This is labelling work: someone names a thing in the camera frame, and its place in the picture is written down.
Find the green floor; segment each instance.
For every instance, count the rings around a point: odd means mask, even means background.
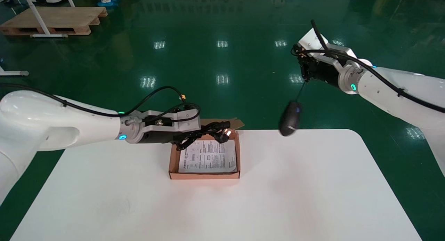
[[[122,0],[89,36],[0,35],[2,66],[30,73],[1,81],[117,111],[172,85],[202,107],[204,118],[277,129],[302,85],[289,50],[310,19],[331,42],[375,65],[445,78],[444,15],[445,0]],[[0,22],[12,16],[0,5]],[[163,41],[164,48],[154,48]],[[310,82],[301,100],[302,128],[359,133],[423,241],[445,240],[445,179],[415,127],[321,82]],[[165,92],[143,109],[176,103]],[[61,154],[38,153],[11,191],[0,208],[0,241],[12,236]]]

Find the wooden pallet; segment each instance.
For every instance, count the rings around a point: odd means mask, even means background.
[[[50,33],[89,35],[90,25],[100,24],[99,17],[108,15],[105,7],[37,7]],[[0,25],[4,35],[44,33],[30,9]]]

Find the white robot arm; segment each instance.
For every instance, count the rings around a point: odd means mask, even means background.
[[[427,102],[431,108],[419,104],[381,81],[375,74],[357,62],[343,58],[345,54],[356,58],[350,48],[332,45],[319,32],[315,24],[293,52],[298,57],[305,81],[319,79],[343,92],[359,94],[378,108],[420,128],[445,176],[445,80],[419,73],[376,67],[370,61],[360,59],[364,65],[374,69],[384,79],[408,95]],[[317,33],[330,53],[316,52],[325,49]]]
[[[205,134],[212,135],[220,143],[228,140],[229,121],[201,126],[199,106],[185,103],[184,98],[180,98],[183,103],[168,112],[132,110],[119,114],[57,96],[63,101],[61,103],[29,90],[7,94],[0,101],[0,204],[37,151],[113,139],[129,143],[173,143],[179,150]]]

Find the computer mouse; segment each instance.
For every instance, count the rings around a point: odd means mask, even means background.
[[[283,136],[289,136],[294,133],[300,124],[301,104],[289,102],[280,118],[278,130]]]

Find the cardboard box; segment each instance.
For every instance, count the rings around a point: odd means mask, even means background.
[[[201,125],[207,125],[211,122],[222,122],[227,121],[227,119],[201,119]],[[237,171],[230,173],[178,173],[179,170],[179,157],[181,151],[176,150],[176,146],[172,145],[170,153],[170,165],[168,168],[168,173],[170,179],[239,179],[241,173],[241,162],[240,162],[240,137],[235,129],[243,127],[244,124],[241,120],[234,118],[230,119],[230,129],[233,134],[230,134],[229,139],[235,140],[235,155],[236,155],[236,168]],[[200,140],[214,140],[210,135],[204,135],[196,141]]]

